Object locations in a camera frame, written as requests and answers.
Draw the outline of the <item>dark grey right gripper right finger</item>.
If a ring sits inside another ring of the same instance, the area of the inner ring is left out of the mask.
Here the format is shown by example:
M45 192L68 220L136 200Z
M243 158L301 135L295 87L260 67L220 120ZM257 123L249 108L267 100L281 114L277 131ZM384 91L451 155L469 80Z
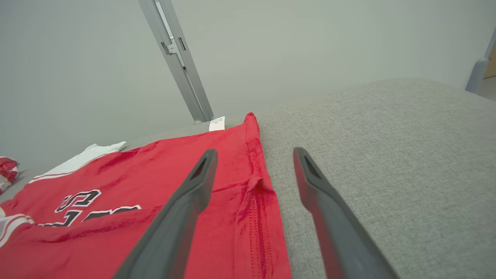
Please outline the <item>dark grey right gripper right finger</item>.
M293 150L303 206L312 214L328 279L397 279L398 275L337 189L304 148Z

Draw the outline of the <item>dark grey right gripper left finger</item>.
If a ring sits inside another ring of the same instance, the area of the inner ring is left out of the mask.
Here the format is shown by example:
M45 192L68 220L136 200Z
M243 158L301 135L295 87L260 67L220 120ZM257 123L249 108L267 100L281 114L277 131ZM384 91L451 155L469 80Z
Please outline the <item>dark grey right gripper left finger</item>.
M198 216L211 199L218 155L206 150L114 275L115 279L182 279Z

